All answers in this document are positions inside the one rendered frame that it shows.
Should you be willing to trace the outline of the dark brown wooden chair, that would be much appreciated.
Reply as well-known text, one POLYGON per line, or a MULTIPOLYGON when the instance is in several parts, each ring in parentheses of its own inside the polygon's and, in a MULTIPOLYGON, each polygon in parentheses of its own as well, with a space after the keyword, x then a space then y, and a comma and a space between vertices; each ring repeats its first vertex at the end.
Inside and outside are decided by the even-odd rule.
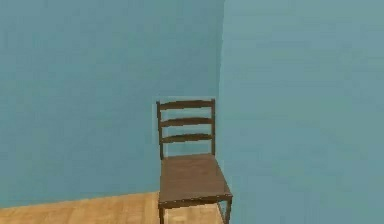
POLYGON ((230 224, 233 194, 216 159, 216 101, 178 100, 156 102, 159 156, 161 160, 160 190, 158 198, 159 224, 165 224, 168 209, 216 204, 225 201, 225 212, 221 212, 223 224, 230 224), (209 108, 209 117, 185 117, 162 119, 166 110, 209 108), (209 125, 210 133, 185 133, 163 136, 163 129, 168 127, 209 125), (211 152, 181 156, 166 156, 164 145, 209 140, 211 152))

